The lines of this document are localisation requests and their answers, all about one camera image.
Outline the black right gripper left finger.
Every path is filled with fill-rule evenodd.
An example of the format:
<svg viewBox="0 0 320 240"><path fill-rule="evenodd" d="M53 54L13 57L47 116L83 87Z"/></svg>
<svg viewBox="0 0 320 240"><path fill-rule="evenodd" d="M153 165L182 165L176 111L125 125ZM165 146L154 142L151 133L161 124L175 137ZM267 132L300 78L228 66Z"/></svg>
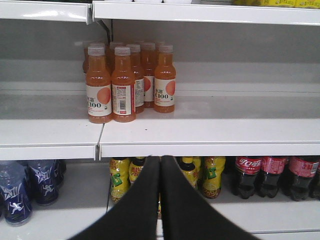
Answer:
<svg viewBox="0 0 320 240"><path fill-rule="evenodd" d="M107 213L72 240L155 240L160 157L148 156L133 186Z"/></svg>

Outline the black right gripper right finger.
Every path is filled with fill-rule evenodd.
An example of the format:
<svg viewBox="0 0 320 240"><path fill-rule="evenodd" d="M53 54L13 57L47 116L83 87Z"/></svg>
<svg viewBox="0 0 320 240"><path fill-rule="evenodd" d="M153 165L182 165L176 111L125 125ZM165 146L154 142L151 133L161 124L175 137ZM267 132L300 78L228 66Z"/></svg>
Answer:
<svg viewBox="0 0 320 240"><path fill-rule="evenodd" d="M160 160L160 195L165 240L257 239L209 205L170 155Z"/></svg>

